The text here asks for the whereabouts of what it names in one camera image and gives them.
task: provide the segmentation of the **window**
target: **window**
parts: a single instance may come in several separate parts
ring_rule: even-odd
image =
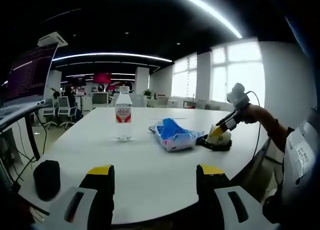
[[[229,93],[236,83],[245,91],[253,91],[260,105],[265,105],[265,71],[257,40],[231,43],[212,49],[211,100],[227,102]],[[250,103],[258,104],[254,95]]]
[[[197,54],[175,62],[171,97],[194,98],[197,88]]]

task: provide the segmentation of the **ceiling light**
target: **ceiling light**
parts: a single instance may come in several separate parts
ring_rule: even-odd
[[[135,81],[135,79],[111,79],[111,80]]]
[[[120,55],[120,56],[132,56],[132,57],[141,57],[141,58],[147,58],[147,59],[155,59],[155,60],[161,60],[165,62],[172,62],[172,60],[169,59],[163,59],[159,57],[149,56],[149,55],[142,55],[142,54],[130,54],[130,53],[109,53],[109,52],[102,52],[102,53],[86,53],[86,54],[75,54],[75,55],[68,55],[60,58],[55,58],[52,61],[57,61],[61,59],[68,59],[68,58],[74,58],[74,57],[81,57],[81,56],[91,56],[91,55]]]
[[[117,75],[136,75],[136,74],[123,74],[123,73],[112,73],[112,74],[117,74]]]
[[[134,63],[134,62],[120,62],[121,64],[137,64],[137,65],[145,65],[148,66],[147,64],[141,64],[141,63]]]
[[[63,67],[63,66],[68,66],[68,64],[58,65],[56,66],[56,68]]]
[[[79,62],[79,63],[72,63],[69,65],[75,65],[75,64],[93,64],[93,62]]]
[[[242,38],[242,35],[239,33],[239,31],[237,31],[236,28],[234,28],[230,24],[230,22],[227,21],[224,17],[222,17],[222,15],[220,15],[220,13],[217,12],[215,9],[213,9],[206,3],[202,2],[201,0],[189,0],[189,1],[196,4],[197,6],[199,6],[200,8],[202,8],[203,10],[207,11],[209,14],[217,18],[222,24],[224,24],[229,30],[231,30],[236,35],[236,37]]]
[[[67,77],[81,77],[85,75],[94,75],[94,74],[75,74],[75,75],[68,75]]]

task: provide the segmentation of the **bottle cap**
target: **bottle cap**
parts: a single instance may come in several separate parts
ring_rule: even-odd
[[[129,86],[120,86],[119,91],[121,94],[129,94],[130,88]]]

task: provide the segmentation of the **water bottle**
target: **water bottle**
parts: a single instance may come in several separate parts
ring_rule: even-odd
[[[120,141],[128,141],[132,137],[131,107],[129,87],[120,86],[120,94],[115,103],[115,120],[117,122],[117,138]]]

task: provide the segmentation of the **yellow object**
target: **yellow object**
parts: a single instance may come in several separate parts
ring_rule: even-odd
[[[218,169],[217,167],[209,166],[207,164],[200,164],[200,166],[203,169],[203,174],[204,175],[224,174],[224,171]]]
[[[109,168],[111,167],[111,164],[95,167],[91,169],[87,174],[94,174],[94,175],[108,175],[109,174]]]
[[[222,130],[221,127],[217,127],[211,134],[210,134],[210,137],[215,137],[215,136],[218,136],[218,135],[221,135],[223,134],[224,131]]]

